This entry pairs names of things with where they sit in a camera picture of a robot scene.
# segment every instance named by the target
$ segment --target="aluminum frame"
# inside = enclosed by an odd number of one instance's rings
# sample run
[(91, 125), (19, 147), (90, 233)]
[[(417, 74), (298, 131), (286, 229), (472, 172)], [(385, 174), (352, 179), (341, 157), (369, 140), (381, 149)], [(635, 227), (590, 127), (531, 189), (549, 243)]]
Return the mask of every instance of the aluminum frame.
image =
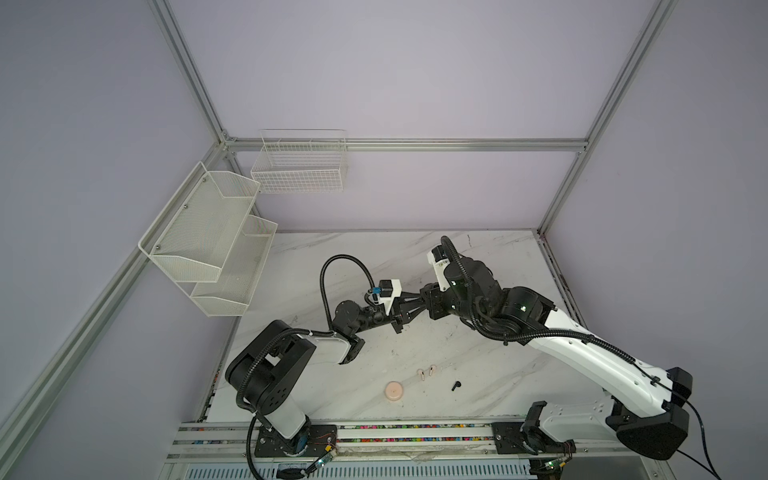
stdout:
[[(168, 0), (147, 0), (157, 19), (161, 31), (179, 65), (185, 81), (198, 104), (207, 127), (217, 139), (207, 152), (203, 162), (206, 167), (212, 167), (220, 160), (229, 162), (236, 173), (240, 172), (235, 154), (238, 151), (259, 150), (262, 146), (260, 139), (236, 139), (227, 135), (223, 129), (214, 105), (210, 99), (200, 72), (194, 64), (190, 49), (184, 40), (179, 24)], [(567, 200), (576, 180), (584, 170), (598, 141), (605, 132), (610, 120), (627, 89), (637, 75), (637, 70), (647, 56), (647, 52), (658, 37), (669, 18), (677, 0), (658, 0), (648, 16), (644, 28), (627, 57), (622, 69), (606, 97), (598, 116), (595, 118), (586, 139), (514, 139), (514, 138), (469, 138), (469, 139), (348, 139), (350, 151), (574, 151), (576, 156), (568, 174), (558, 189), (555, 198), (538, 228), (539, 245), (545, 255), (548, 266), (555, 282), (558, 284), (564, 300), (568, 304), (571, 315), (584, 324), (575, 301), (570, 294), (567, 284), (557, 266), (551, 249), (546, 242), (545, 234)], [(184, 193), (197, 182), (198, 178), (188, 178), (176, 194), (170, 199), (158, 217), (153, 228), (162, 231), (163, 222), (170, 219), (180, 202), (185, 198)], [(67, 338), (35, 384), (27, 392), (23, 400), (11, 413), (8, 420), (0, 428), (0, 480), (6, 478), (15, 467), (18, 460), (34, 440), (52, 409), (64, 392), (80, 365), (88, 357), (101, 335), (107, 330), (114, 314), (119, 310), (126, 296), (131, 291), (141, 271), (148, 263), (148, 258), (138, 248), (125, 260), (119, 271), (104, 288), (96, 302), (86, 312), (74, 332)], [(674, 478), (666, 462), (663, 465), (648, 464), (649, 471), (663, 473), (662, 478)], [(179, 470), (171, 466), (164, 468), (162, 475), (173, 477)]]
[[(440, 423), (493, 423), (493, 422), (522, 422), (519, 416), (502, 416), (484, 419), (413, 419), (413, 420), (370, 420), (370, 421), (328, 421), (327, 423), (338, 426), (352, 425), (411, 425)], [(239, 463), (243, 461), (243, 443), (245, 442), (248, 422), (191, 422), (182, 423), (174, 439), (165, 462), (172, 463)], [(254, 429), (253, 438), (257, 438), (257, 430)], [(415, 453), (429, 452), (429, 458), (435, 459), (469, 459), (469, 458), (534, 458), (535, 455), (514, 454), (499, 455), (495, 453), (493, 440), (457, 440), (443, 442), (439, 440), (425, 440), (421, 442), (345, 442), (356, 437), (364, 438), (407, 438), (407, 437), (441, 437), (463, 436), (456, 431), (471, 431), (472, 435), (488, 437), (492, 435), (492, 428), (471, 427), (466, 429), (450, 428), (420, 428), (420, 429), (340, 429), (337, 445), (343, 448), (347, 455), (340, 456), (336, 461), (355, 461), (365, 456), (369, 460), (410, 459)], [(375, 445), (380, 452), (370, 451)], [(444, 449), (447, 445), (461, 447), (460, 449)], [(606, 457), (606, 456), (639, 456), (619, 442), (606, 442), (586, 440), (576, 442), (577, 453), (580, 456)]]
[[(267, 138), (267, 141), (278, 139)], [(291, 139), (292, 141), (309, 141)], [(313, 143), (322, 139), (312, 139)], [(261, 138), (231, 138), (231, 151), (259, 151)], [(347, 138), (347, 151), (584, 151), (584, 138)]]
[[(225, 151), (223, 144), (214, 144), (206, 153), (203, 164), (206, 168), (215, 166), (223, 158)], [(202, 177), (202, 173), (203, 170), (200, 169), (197, 175), (187, 177), (168, 201), (161, 215), (152, 223), (151, 236), (161, 234), (174, 212), (181, 207), (184, 199)], [(0, 429), (0, 478), (8, 476), (24, 455), (58, 403), (66, 385), (107, 331), (115, 313), (148, 263), (149, 259), (135, 247), (3, 424)]]
[(632, 81), (637, 77), (638, 69), (643, 64), (643, 60), (647, 57), (651, 45), (656, 38), (658, 38), (661, 29), (667, 23), (676, 4), (677, 0), (657, 0), (653, 10), (651, 10), (648, 15), (648, 18), (643, 25), (643, 29), (637, 36), (634, 45), (632, 45), (627, 60), (625, 60), (624, 64), (621, 66), (619, 75), (616, 77), (611, 90), (608, 92), (608, 96), (603, 101), (603, 106), (592, 122), (589, 134), (587, 135), (587, 147), (583, 152), (576, 153), (576, 157), (574, 158), (571, 167), (568, 169), (560, 188), (558, 188), (558, 192), (555, 194), (552, 203), (547, 209), (547, 213), (541, 220), (541, 224), (538, 227), (538, 231), (541, 235), (546, 235), (552, 227), (554, 219), (568, 199), (568, 195), (571, 194), (581, 172), (584, 171), (584, 168), (587, 166), (587, 162), (591, 158), (592, 152), (594, 152), (603, 133), (605, 133), (619, 104), (624, 100), (624, 96), (627, 94), (630, 85), (632, 85)]

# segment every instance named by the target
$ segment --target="tiered wire basket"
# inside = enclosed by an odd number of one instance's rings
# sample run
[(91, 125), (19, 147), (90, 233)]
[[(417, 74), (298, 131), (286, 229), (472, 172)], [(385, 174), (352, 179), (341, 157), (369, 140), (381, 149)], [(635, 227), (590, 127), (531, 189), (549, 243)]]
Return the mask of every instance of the tiered wire basket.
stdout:
[(148, 230), (139, 248), (206, 315), (240, 316), (256, 291), (277, 224), (251, 214), (259, 182), (202, 164), (199, 169), (201, 178), (165, 230), (157, 239)]
[(251, 177), (264, 194), (320, 194), (344, 190), (344, 130), (262, 130), (263, 147)]

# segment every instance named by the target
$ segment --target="white wire basket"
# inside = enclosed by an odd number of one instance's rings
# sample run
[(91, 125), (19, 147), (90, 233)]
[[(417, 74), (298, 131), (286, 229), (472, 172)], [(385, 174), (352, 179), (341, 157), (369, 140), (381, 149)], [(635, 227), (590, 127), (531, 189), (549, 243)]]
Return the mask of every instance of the white wire basket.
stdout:
[(250, 171), (263, 194), (344, 190), (344, 130), (262, 130), (264, 146)]
[(200, 179), (162, 233), (152, 237), (151, 227), (139, 248), (206, 315), (243, 315), (277, 224), (251, 214), (259, 182), (202, 164), (190, 176), (196, 173)]
[(277, 223), (248, 215), (216, 283), (198, 283), (190, 298), (208, 316), (241, 316), (250, 305)]

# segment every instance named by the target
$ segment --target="white marble table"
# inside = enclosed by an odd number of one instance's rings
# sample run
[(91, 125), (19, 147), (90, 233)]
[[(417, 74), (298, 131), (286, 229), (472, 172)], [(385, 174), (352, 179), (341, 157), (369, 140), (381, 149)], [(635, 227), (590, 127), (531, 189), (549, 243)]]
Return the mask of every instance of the white marble table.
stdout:
[[(470, 232), (278, 233), (249, 311), (243, 316), (227, 357), (227, 365), (274, 319), (291, 326), (326, 329), (318, 276), (332, 255), (348, 253), (367, 265), (378, 284), (396, 278), (403, 289), (418, 292), (435, 281), (426, 252), (449, 235), (457, 250), (482, 260), (502, 287), (529, 286), (563, 301), (544, 257), (528, 230)], [(337, 260), (326, 272), (331, 312), (342, 300), (364, 304), (368, 284), (352, 262)], [(316, 420), (446, 419), (525, 415), (538, 400), (553, 403), (590, 402), (601, 388), (561, 361), (530, 347), (486, 339), (457, 317), (431, 320), (422, 313), (399, 335), (391, 326), (363, 332), (366, 344), (351, 363), (308, 366), (291, 394)], [(437, 365), (422, 381), (418, 369)], [(401, 382), (398, 402), (384, 397), (390, 381)], [(460, 388), (451, 391), (459, 380)], [(223, 378), (208, 422), (245, 422), (250, 414), (238, 409), (235, 390)]]

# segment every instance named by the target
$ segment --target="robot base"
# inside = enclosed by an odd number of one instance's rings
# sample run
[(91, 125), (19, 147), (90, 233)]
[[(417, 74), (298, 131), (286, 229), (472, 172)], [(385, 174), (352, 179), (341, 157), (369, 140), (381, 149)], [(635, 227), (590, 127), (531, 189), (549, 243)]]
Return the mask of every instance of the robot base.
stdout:
[[(525, 448), (525, 436), (520, 432), (520, 428), (523, 426), (523, 422), (494, 422), (491, 424), (493, 431), (493, 440), (496, 444), (496, 452), (500, 455), (508, 455), (511, 453), (528, 453), (532, 454), (530, 450)], [(571, 453), (576, 451), (576, 445), (572, 440), (566, 442), (568, 446), (560, 442), (549, 440), (546, 442), (545, 451), (541, 453), (544, 456), (551, 456), (548, 454), (562, 455), (563, 452), (570, 451)]]
[[(281, 446), (285, 441), (274, 429), (259, 429), (259, 438), (253, 456), (256, 458), (280, 458), (287, 456)], [(326, 453), (327, 445), (336, 444), (336, 425), (310, 425), (306, 448), (296, 457), (317, 458)]]

